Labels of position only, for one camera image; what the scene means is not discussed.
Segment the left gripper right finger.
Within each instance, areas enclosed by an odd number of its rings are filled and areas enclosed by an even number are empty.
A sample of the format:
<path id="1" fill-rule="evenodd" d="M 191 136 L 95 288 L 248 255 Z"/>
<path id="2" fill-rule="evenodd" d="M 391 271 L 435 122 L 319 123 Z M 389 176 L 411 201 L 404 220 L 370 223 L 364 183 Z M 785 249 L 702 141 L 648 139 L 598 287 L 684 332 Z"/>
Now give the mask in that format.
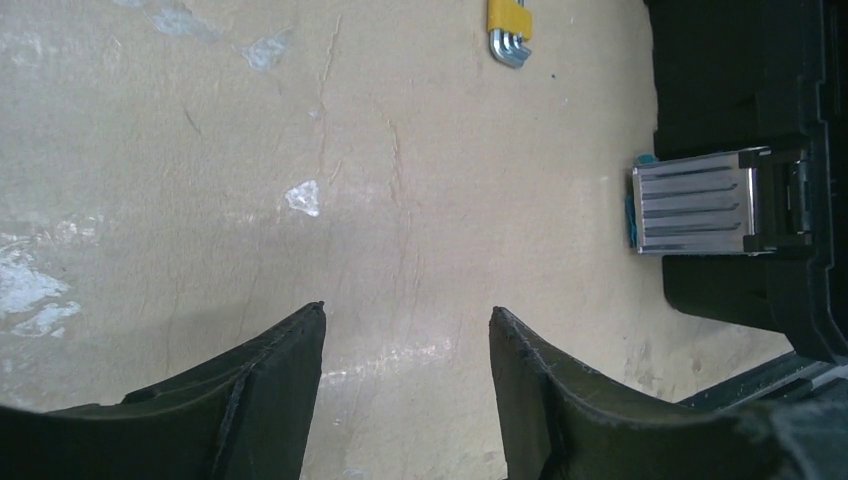
<path id="1" fill-rule="evenodd" d="M 490 361 L 511 479 L 843 479 L 847 399 L 700 410 L 630 388 L 497 307 Z"/>

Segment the black tool box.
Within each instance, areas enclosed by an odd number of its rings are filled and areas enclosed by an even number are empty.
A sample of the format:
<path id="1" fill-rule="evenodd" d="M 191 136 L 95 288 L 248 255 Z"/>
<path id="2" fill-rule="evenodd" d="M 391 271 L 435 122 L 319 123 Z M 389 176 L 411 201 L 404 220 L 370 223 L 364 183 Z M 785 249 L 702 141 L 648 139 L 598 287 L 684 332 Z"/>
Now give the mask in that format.
<path id="1" fill-rule="evenodd" d="M 847 5 L 651 1 L 654 157 L 631 241 L 666 300 L 847 361 Z"/>

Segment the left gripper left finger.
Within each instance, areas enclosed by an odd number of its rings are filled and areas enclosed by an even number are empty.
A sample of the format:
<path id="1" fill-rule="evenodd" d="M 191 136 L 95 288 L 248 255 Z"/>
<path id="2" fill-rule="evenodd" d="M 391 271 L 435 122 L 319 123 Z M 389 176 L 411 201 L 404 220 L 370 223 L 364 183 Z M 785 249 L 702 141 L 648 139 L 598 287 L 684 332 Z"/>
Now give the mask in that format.
<path id="1" fill-rule="evenodd" d="M 5 479 L 297 479 L 326 316 L 307 304 L 115 405 L 1 410 Z"/>

